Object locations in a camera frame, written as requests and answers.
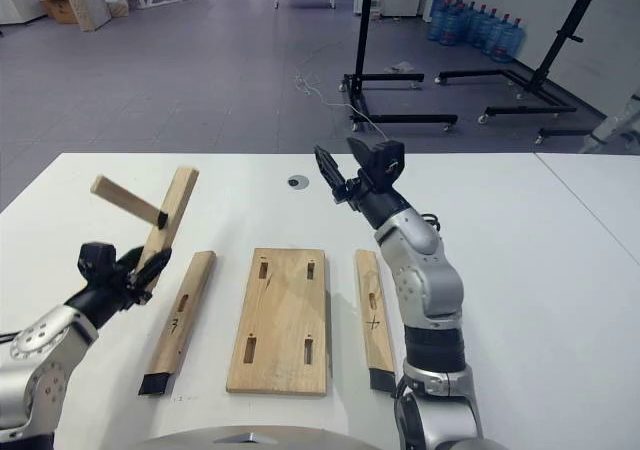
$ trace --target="wire on floor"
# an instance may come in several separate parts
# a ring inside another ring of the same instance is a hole
[[[316,54],[318,52],[321,52],[322,50],[324,50],[325,48],[328,47],[332,47],[335,45],[342,45],[342,41],[339,42],[333,42],[333,43],[328,43],[325,44],[315,50],[313,50],[310,54],[309,57],[307,57],[306,59],[304,59],[299,66],[303,66],[308,64],[309,62],[311,62],[311,60],[313,60],[316,56]],[[373,123],[371,121],[371,119],[365,115],[364,113],[362,113],[361,111],[359,111],[357,108],[355,108],[353,105],[349,104],[349,103],[330,103],[327,102],[327,100],[324,98],[324,95],[322,95],[322,92],[320,90],[318,90],[318,88],[316,87],[316,85],[318,85],[320,83],[320,79],[317,77],[317,75],[314,75],[313,73],[310,73],[307,77],[305,77],[302,72],[299,70],[298,66],[296,66],[295,68],[295,76],[294,76],[294,85],[296,87],[296,89],[302,93],[304,93],[305,95],[312,95],[312,94],[316,94],[318,95],[318,97],[320,97],[320,101],[322,102],[323,105],[327,106],[327,107],[348,107],[351,110],[353,110],[355,113],[357,113],[358,115],[360,115],[362,118],[364,118],[373,128],[376,129],[376,131],[378,133],[380,133],[380,135],[382,135],[382,137],[386,140],[389,141],[389,137],[387,137],[387,135],[380,129],[380,127],[378,127],[375,123]],[[315,82],[314,83],[309,83],[309,79],[311,77],[315,77]]]

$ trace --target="white table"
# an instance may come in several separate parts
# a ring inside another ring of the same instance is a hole
[[[336,160],[353,175],[351,156]],[[238,424],[324,427],[398,448],[392,401],[369,389],[353,275],[354,250],[376,248],[373,231],[333,204],[312,155],[60,156],[0,214],[0,330],[31,323],[81,288],[81,243],[124,252],[144,242],[147,224],[89,193],[96,174],[160,202],[181,164],[201,175],[172,261],[150,304],[113,318],[74,373],[58,448],[122,449]],[[308,176],[309,187],[289,188],[293,174]],[[535,155],[408,155],[397,188],[440,216],[465,282],[467,359],[485,434],[514,450],[637,448],[640,266],[611,233]],[[326,252],[333,376],[324,398],[225,392],[257,246]],[[189,259],[205,249],[219,260],[172,393],[138,397]],[[381,270],[400,368],[402,324]]]
[[[640,156],[540,158],[640,265]]]

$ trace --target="wooden board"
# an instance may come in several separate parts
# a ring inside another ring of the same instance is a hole
[[[355,264],[367,366],[372,370],[372,388],[392,391],[395,386],[393,353],[376,254],[367,250],[356,250]],[[381,375],[373,370],[391,372],[393,379],[389,381],[387,388],[379,388]]]
[[[327,393],[324,252],[257,248],[228,392]]]
[[[193,255],[149,363],[147,374],[173,374],[178,368],[215,258],[214,252],[198,252]]]
[[[159,223],[160,209],[154,207],[149,202],[134,195],[126,188],[121,187],[117,183],[109,180],[104,175],[98,175],[91,185],[91,193],[104,198],[107,202],[111,202],[126,212],[145,220],[151,225],[161,226]]]
[[[184,210],[189,203],[189,197],[198,179],[198,170],[195,168],[179,167],[173,175],[173,180],[164,197],[160,210],[168,215],[167,223],[162,229],[153,227],[144,245],[140,262],[136,270],[140,270],[144,264],[160,250],[168,248],[178,232]],[[147,286],[147,291],[152,292],[158,283],[158,278]]]

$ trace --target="white wall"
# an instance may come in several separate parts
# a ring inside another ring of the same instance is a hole
[[[518,60],[536,68],[575,0],[475,0],[523,19],[527,39]],[[594,0],[549,78],[604,114],[620,112],[640,84],[640,0]]]

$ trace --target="blue water bottle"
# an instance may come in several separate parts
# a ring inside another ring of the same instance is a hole
[[[483,22],[483,20],[488,18],[487,14],[485,13],[486,9],[487,6],[482,5],[480,11],[471,16],[471,23],[469,24],[469,30],[467,31],[467,36],[465,38],[465,41],[467,43],[474,43],[478,38],[478,27]]]
[[[427,39],[437,42],[440,40],[440,34],[442,33],[442,26],[444,25],[444,19],[449,14],[449,0],[446,0],[442,6],[436,9],[431,15],[431,23],[429,24],[429,32],[427,33]]]
[[[497,11],[498,11],[497,8],[492,9],[489,17],[484,19],[480,23],[480,26],[478,27],[478,35],[476,36],[475,42],[473,42],[474,47],[484,48],[485,43],[487,43],[487,37],[489,36],[489,32],[491,31],[491,27],[493,27],[493,25],[497,23],[497,20],[496,20]]]
[[[468,8],[465,8],[464,13],[462,14],[462,24],[460,25],[460,32],[458,34],[458,41],[464,42],[467,38],[467,34],[469,33],[469,27],[471,27],[471,19],[476,14],[474,7],[476,6],[476,2],[471,2]]]
[[[491,59],[500,63],[513,60],[520,50],[524,35],[524,30],[520,28],[520,19],[516,18],[515,23],[502,32],[498,43],[493,47]]]
[[[458,43],[458,33],[460,32],[460,16],[462,5],[458,5],[455,10],[449,12],[444,19],[442,34],[440,35],[440,45],[452,46]]]
[[[502,17],[502,22],[496,23],[493,27],[491,27],[491,31],[487,36],[487,41],[484,44],[482,53],[484,53],[485,55],[491,55],[491,50],[493,50],[493,47],[495,47],[496,43],[498,43],[498,40],[500,40],[502,32],[510,26],[509,14],[505,13],[504,17]]]

